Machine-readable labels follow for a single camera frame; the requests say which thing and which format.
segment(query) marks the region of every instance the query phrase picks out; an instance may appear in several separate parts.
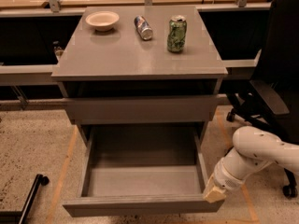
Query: black chair backrest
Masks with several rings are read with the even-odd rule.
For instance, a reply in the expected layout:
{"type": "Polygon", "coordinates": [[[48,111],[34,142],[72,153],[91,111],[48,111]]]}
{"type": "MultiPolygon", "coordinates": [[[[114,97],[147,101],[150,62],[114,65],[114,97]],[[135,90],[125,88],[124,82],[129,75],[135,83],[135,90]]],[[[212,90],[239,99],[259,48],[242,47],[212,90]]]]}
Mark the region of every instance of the black chair backrest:
{"type": "Polygon", "coordinates": [[[299,0],[273,0],[262,53],[251,79],[299,80],[299,0]]]}

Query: chair armrest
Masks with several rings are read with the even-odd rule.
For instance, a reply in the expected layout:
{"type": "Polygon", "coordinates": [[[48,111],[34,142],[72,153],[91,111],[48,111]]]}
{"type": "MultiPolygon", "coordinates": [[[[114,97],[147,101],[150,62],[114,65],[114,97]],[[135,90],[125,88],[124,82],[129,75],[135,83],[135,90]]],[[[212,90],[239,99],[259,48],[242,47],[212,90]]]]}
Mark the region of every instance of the chair armrest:
{"type": "Polygon", "coordinates": [[[290,113],[280,96],[268,84],[262,80],[251,80],[249,83],[254,89],[254,94],[264,101],[274,115],[279,116],[290,113]]]}

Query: soda can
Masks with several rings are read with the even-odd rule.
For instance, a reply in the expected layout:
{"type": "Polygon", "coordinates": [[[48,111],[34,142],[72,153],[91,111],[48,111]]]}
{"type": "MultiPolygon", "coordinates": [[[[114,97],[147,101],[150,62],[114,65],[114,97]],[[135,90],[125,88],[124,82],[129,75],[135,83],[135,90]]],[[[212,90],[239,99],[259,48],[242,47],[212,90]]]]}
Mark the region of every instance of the soda can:
{"type": "Polygon", "coordinates": [[[135,17],[134,25],[143,40],[147,41],[152,39],[152,29],[150,28],[148,22],[145,20],[144,17],[135,17]]]}
{"type": "Polygon", "coordinates": [[[181,52],[184,49],[187,32],[186,18],[181,15],[173,16],[169,22],[167,49],[171,52],[181,52]]]}

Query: can lid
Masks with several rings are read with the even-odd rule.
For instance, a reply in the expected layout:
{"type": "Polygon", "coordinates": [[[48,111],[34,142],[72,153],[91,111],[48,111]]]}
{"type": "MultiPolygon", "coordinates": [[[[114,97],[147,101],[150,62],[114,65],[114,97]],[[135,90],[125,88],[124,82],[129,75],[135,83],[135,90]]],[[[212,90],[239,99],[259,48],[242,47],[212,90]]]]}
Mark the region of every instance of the can lid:
{"type": "Polygon", "coordinates": [[[171,17],[171,21],[183,22],[183,21],[186,21],[186,18],[182,15],[175,15],[175,16],[171,17]]]}
{"type": "Polygon", "coordinates": [[[152,39],[152,34],[153,34],[152,30],[150,28],[146,28],[142,31],[141,37],[144,40],[151,40],[152,39]]]}

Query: gray tabletop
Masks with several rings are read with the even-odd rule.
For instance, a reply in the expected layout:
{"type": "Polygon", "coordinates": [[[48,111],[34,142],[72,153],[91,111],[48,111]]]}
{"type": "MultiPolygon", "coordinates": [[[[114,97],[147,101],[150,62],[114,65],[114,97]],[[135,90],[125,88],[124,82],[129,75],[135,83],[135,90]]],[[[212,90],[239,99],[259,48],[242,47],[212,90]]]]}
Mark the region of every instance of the gray tabletop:
{"type": "Polygon", "coordinates": [[[226,69],[211,42],[195,7],[87,7],[62,58],[53,69],[58,81],[101,79],[159,79],[223,77],[226,69]],[[95,11],[114,11],[120,15],[115,28],[101,33],[85,18],[95,11]],[[144,41],[134,26],[142,15],[153,30],[144,41]],[[184,50],[167,50],[169,21],[173,15],[187,19],[184,50]]]}

